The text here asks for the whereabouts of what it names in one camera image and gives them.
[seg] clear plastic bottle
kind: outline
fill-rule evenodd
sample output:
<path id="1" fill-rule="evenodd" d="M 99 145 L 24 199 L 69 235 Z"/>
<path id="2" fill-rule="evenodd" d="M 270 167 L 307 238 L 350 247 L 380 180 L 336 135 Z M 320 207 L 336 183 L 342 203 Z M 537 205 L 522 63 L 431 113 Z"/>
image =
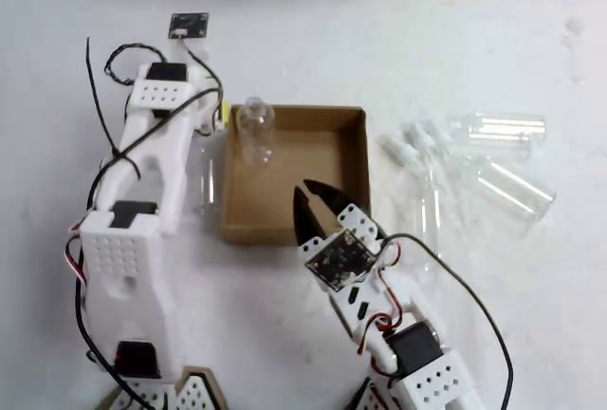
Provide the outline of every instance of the clear plastic bottle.
<path id="1" fill-rule="evenodd" d="M 250 97 L 236 115 L 238 141 L 243 160 L 250 166 L 267 165 L 275 148 L 274 108 Z"/>

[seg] wire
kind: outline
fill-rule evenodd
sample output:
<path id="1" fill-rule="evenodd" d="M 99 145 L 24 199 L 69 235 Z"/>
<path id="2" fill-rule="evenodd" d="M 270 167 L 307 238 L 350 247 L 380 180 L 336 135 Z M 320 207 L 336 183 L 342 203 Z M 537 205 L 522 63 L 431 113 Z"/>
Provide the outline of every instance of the wire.
<path id="1" fill-rule="evenodd" d="M 215 80 L 215 82 L 217 83 L 217 88 L 219 89 L 219 98 L 217 100 L 217 106 L 215 107 L 214 111 L 212 112 L 212 131 L 215 132 L 217 130 L 217 124 L 215 123 L 215 115 L 217 115 L 218 113 L 220 114 L 221 111 L 221 104 L 224 101 L 224 86 L 221 83 L 221 80 L 219 79 L 219 77 L 217 76 L 217 74 L 212 70 L 212 68 L 207 65 L 202 59 L 200 59 L 199 57 L 197 57 L 188 47 L 188 45 L 186 45 L 186 42 L 183 38 L 179 39 L 179 43 L 181 43 L 181 45 L 183 45 L 184 49 L 186 50 L 186 52 L 188 54 L 190 54 L 190 57 L 192 57 L 192 59 L 194 59 L 195 62 L 197 62 L 199 65 L 201 65 L 205 70 L 207 70 L 209 72 L 209 74 L 211 75 L 211 77 Z M 203 137 L 208 137 L 211 135 L 211 133 L 204 133 L 201 132 L 200 130 L 196 130 L 196 132 L 199 135 L 202 135 Z"/>
<path id="2" fill-rule="evenodd" d="M 160 58 L 161 62 L 167 62 L 167 58 L 164 57 L 164 54 L 162 54 L 162 52 L 155 47 L 144 45 L 143 43 L 126 43 L 124 45 L 120 45 L 119 47 L 114 49 L 114 52 L 112 52 L 112 54 L 110 54 L 110 57 L 107 58 L 107 62 L 105 63 L 105 67 L 103 68 L 105 74 L 112 78 L 118 84 L 133 85 L 135 83 L 135 80 L 132 80 L 130 78 L 119 78 L 114 72 L 114 69 L 112 68 L 112 64 L 114 63 L 116 58 L 127 49 L 147 49 L 148 51 L 154 52 L 155 55 Z"/>
<path id="3" fill-rule="evenodd" d="M 379 402 L 379 404 L 387 410 L 388 405 L 386 404 L 386 401 L 381 397 L 379 392 L 376 390 L 376 388 L 372 384 L 370 384 L 369 389 L 371 390 L 373 396 L 376 398 L 376 401 Z"/>
<path id="4" fill-rule="evenodd" d="M 377 275 L 379 276 L 379 279 L 381 279 L 381 282 L 383 282 L 383 285 L 386 287 L 386 289 L 388 290 L 388 294 L 390 295 L 396 310 L 398 311 L 398 320 L 396 321 L 396 323 L 392 322 L 392 316 L 386 312 L 377 312 L 376 314 L 374 314 L 371 318 L 369 318 L 369 321 L 367 322 L 366 327 L 364 328 L 364 331 L 362 332 L 362 337 L 360 339 L 360 343 L 359 343 L 359 348 L 357 350 L 357 353 L 359 355 L 362 354 L 362 352 L 364 351 L 364 342 L 365 339 L 367 337 L 367 331 L 369 330 L 369 328 L 371 327 L 371 325 L 373 324 L 373 322 L 377 323 L 377 329 L 379 329 L 380 331 L 389 331 L 391 329 L 396 329 L 397 327 L 400 326 L 400 324 L 402 323 L 402 307 L 400 306 L 400 303 L 398 301 L 398 298 L 396 298 L 396 295 L 394 294 L 394 292 L 392 291 L 392 289 L 390 288 L 390 286 L 386 283 L 386 281 L 384 280 L 383 276 L 381 275 L 381 272 L 387 268 L 387 267 L 391 267 L 394 266 L 396 263 L 398 263 L 398 260 L 400 260 L 400 255 L 401 255 L 402 249 L 400 248 L 400 244 L 396 243 L 396 257 L 393 260 L 393 262 L 389 265 L 387 265 L 386 267 L 382 267 L 379 268 L 377 270 Z M 379 319 L 384 319 L 386 320 L 386 323 L 381 325 L 377 320 Z"/>
<path id="5" fill-rule="evenodd" d="M 71 250 L 69 249 L 71 243 L 74 242 L 76 239 L 80 239 L 80 236 L 78 234 L 73 235 L 67 240 L 67 243 L 65 244 L 64 257 L 65 261 L 67 262 L 67 265 L 74 271 L 74 273 L 78 277 L 78 280 L 80 280 L 86 287 L 86 276 L 84 275 L 83 268 L 79 266 L 78 263 L 76 263 L 76 260 L 74 260 Z"/>
<path id="6" fill-rule="evenodd" d="M 114 140 L 112 140 L 112 136 L 110 135 L 110 132 L 107 129 L 107 125 L 105 123 L 105 118 L 103 117 L 103 113 L 101 112 L 101 105 L 99 103 L 99 97 L 97 96 L 97 87 L 95 86 L 95 77 L 93 76 L 93 69 L 91 67 L 90 37 L 86 38 L 86 70 L 88 71 L 88 81 L 91 84 L 91 92 L 93 93 L 93 101 L 95 102 L 95 109 L 97 110 L 97 116 L 99 117 L 99 122 L 101 123 L 101 128 L 103 129 L 103 133 L 105 134 L 105 137 L 107 138 L 107 140 L 110 143 L 110 148 L 112 150 L 112 156 L 115 157 L 116 155 L 118 155 L 120 153 L 120 151 L 119 151 L 118 147 L 116 147 Z M 127 160 L 129 163 L 131 163 L 131 165 L 133 165 L 133 168 L 135 169 L 135 172 L 137 173 L 138 179 L 141 179 L 141 171 L 139 170 L 137 165 L 130 158 L 128 158 L 126 156 L 124 156 L 123 158 L 125 160 Z"/>
<path id="7" fill-rule="evenodd" d="M 86 47 L 87 47 L 87 53 L 88 53 L 88 48 L 89 48 L 88 40 L 87 40 Z M 114 51 L 114 53 L 113 53 L 114 58 L 118 54 L 120 54 L 120 52 L 118 50 Z M 90 75 L 91 75 L 90 80 L 93 80 L 92 71 L 91 71 Z M 94 81 L 91 82 L 91 88 L 92 89 L 95 88 Z M 165 118 L 160 120 L 157 124 L 155 124 L 152 128 L 150 128 L 150 130 L 148 130 L 146 133 L 141 135 L 138 139 L 136 139 L 131 144 L 129 144 L 123 151 L 117 152 L 112 157 L 112 159 L 110 159 L 107 163 L 105 163 L 101 167 L 101 169 L 99 170 L 99 172 L 97 173 L 95 178 L 93 179 L 93 183 L 91 184 L 91 188 L 88 192 L 88 197 L 86 200 L 86 210 L 88 211 L 93 208 L 94 200 L 95 200 L 95 193 L 101 182 L 101 179 L 103 178 L 103 175 L 107 172 L 107 170 L 109 170 L 113 165 L 115 165 L 121 159 L 127 158 L 127 154 L 129 152 L 131 152 L 137 146 L 142 144 L 145 140 L 147 140 L 150 136 L 152 136 L 157 130 L 159 130 L 160 128 L 165 126 L 167 123 L 169 123 L 176 115 L 178 115 L 181 111 L 183 111 L 185 108 L 187 108 L 190 104 L 192 104 L 193 102 L 197 101 L 198 99 L 200 99 L 210 93 L 213 93 L 213 92 L 218 94 L 218 98 L 221 98 L 220 97 L 221 91 L 217 87 L 209 88 L 209 89 L 203 90 L 201 92 L 198 92 L 197 94 L 194 94 L 187 101 L 185 101 L 180 106 L 178 106 L 176 109 L 171 111 L 171 113 L 168 116 L 166 116 Z M 78 268 L 81 270 L 83 268 L 83 265 L 84 265 L 84 253 L 83 253 L 83 249 L 81 247 L 80 253 L 79 253 L 79 258 L 78 258 Z M 148 404 L 142 397 L 140 397 L 129 386 L 129 384 L 120 377 L 118 372 L 116 372 L 116 369 L 114 368 L 114 366 L 112 366 L 103 357 L 100 350 L 95 345 L 95 342 L 91 339 L 90 335 L 88 334 L 88 331 L 86 330 L 86 326 L 84 325 L 84 322 L 83 322 L 82 286 L 83 286 L 83 282 L 81 281 L 81 279 L 77 279 L 76 280 L 76 291 L 74 293 L 74 308 L 76 311 L 76 324 L 78 325 L 78 330 L 80 331 L 81 335 L 83 336 L 84 342 L 86 343 L 89 350 L 91 351 L 91 354 L 97 359 L 97 361 L 107 371 L 107 373 L 112 377 L 112 379 L 114 379 L 114 381 L 117 383 L 117 385 L 133 399 L 133 401 L 135 401 L 137 404 L 139 404 L 142 408 L 145 408 L 147 410 L 154 410 L 150 404 Z"/>
<path id="8" fill-rule="evenodd" d="M 514 367 L 512 366 L 512 361 L 510 359 L 510 354 L 508 353 L 508 349 L 506 346 L 506 342 L 504 341 L 504 337 L 502 336 L 500 329 L 497 327 L 497 325 L 493 321 L 493 317 L 491 316 L 488 309 L 483 304 L 483 301 L 481 301 L 481 298 L 479 298 L 476 295 L 476 293 L 468 285 L 468 283 L 466 283 L 466 281 L 457 272 L 452 270 L 451 267 L 449 265 L 447 265 L 447 263 L 445 263 L 443 260 L 441 260 L 438 257 L 438 255 L 436 255 L 436 253 L 434 253 L 418 237 L 413 236 L 412 234 L 408 234 L 408 233 L 398 233 L 398 234 L 392 234 L 390 236 L 387 236 L 381 243 L 381 249 L 379 250 L 379 253 L 382 253 L 383 250 L 386 247 L 388 247 L 392 241 L 394 241 L 395 239 L 400 239 L 400 238 L 409 239 L 409 240 L 413 241 L 415 244 L 417 244 L 419 247 L 421 247 L 436 263 L 438 263 L 440 265 L 441 268 L 443 268 L 443 270 L 448 272 L 451 275 L 451 277 L 453 277 L 462 287 L 464 287 L 464 289 L 468 292 L 468 294 L 472 297 L 472 299 L 476 302 L 476 304 L 478 304 L 479 308 L 483 311 L 483 313 L 485 314 L 485 317 L 487 317 L 489 324 L 493 328 L 495 337 L 497 338 L 497 341 L 500 344 L 500 348 L 502 349 L 502 352 L 504 353 L 504 359 L 506 360 L 508 378 L 506 381 L 506 391 L 504 393 L 504 398 L 502 400 L 502 407 L 501 407 L 502 410 L 506 410 L 508 407 L 508 402 L 510 401 L 510 394 L 512 392 L 512 382 L 514 380 Z"/>

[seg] hole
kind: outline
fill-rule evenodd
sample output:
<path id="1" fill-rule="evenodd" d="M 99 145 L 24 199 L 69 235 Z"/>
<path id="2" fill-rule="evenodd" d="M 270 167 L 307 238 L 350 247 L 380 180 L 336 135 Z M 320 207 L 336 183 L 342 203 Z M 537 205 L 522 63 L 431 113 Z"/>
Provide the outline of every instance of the hole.
<path id="1" fill-rule="evenodd" d="M 369 303 L 362 303 L 359 307 L 359 320 L 362 320 L 364 316 L 367 314 L 367 308 L 369 308 Z"/>
<path id="2" fill-rule="evenodd" d="M 348 295 L 348 303 L 354 304 L 357 301 L 357 296 L 359 295 L 359 288 L 352 287 L 350 290 L 350 294 Z"/>

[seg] perforated white plastic part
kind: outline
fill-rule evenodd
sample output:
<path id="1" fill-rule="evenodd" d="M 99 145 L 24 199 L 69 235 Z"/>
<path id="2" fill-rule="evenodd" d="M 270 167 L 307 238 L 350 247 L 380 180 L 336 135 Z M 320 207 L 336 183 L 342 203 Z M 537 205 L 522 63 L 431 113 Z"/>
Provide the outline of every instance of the perforated white plastic part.
<path id="1" fill-rule="evenodd" d="M 173 110 L 193 94 L 193 84 L 178 81 L 135 80 L 129 109 Z"/>
<path id="2" fill-rule="evenodd" d="M 111 228 L 114 213 L 93 211 L 80 227 L 88 274 L 86 317 L 108 361 L 121 341 L 151 343 L 163 382 L 183 368 L 170 260 L 157 215 L 138 214 L 128 229 Z"/>
<path id="3" fill-rule="evenodd" d="M 204 381 L 190 376 L 177 396 L 175 410 L 214 410 L 209 390 Z"/>
<path id="4" fill-rule="evenodd" d="M 371 252 L 377 252 L 379 245 L 377 239 L 377 225 L 356 204 L 350 204 L 339 215 L 338 221 L 343 228 L 347 228 Z"/>
<path id="5" fill-rule="evenodd" d="M 165 401 L 167 409 L 175 408 L 175 388 L 172 385 L 153 382 L 127 382 L 144 401 L 156 410 L 164 410 Z M 139 409 L 140 405 L 131 400 L 130 396 L 122 391 L 112 402 L 110 410 Z"/>
<path id="6" fill-rule="evenodd" d="M 437 358 L 403 382 L 417 410 L 443 408 L 472 389 L 472 380 L 456 351 Z"/>

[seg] cardboard box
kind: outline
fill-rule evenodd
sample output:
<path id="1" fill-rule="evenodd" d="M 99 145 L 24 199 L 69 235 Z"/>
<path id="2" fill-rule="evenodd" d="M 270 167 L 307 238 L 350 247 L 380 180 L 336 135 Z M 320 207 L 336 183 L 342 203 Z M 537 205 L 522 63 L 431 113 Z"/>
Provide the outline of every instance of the cardboard box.
<path id="1" fill-rule="evenodd" d="M 316 179 L 342 189 L 370 212 L 365 113 L 356 107 L 274 106 L 276 149 L 270 164 L 248 166 L 241 157 L 237 107 L 230 112 L 220 233 L 242 245 L 295 245 L 293 189 Z M 339 229 L 316 197 L 310 206 L 324 229 Z"/>

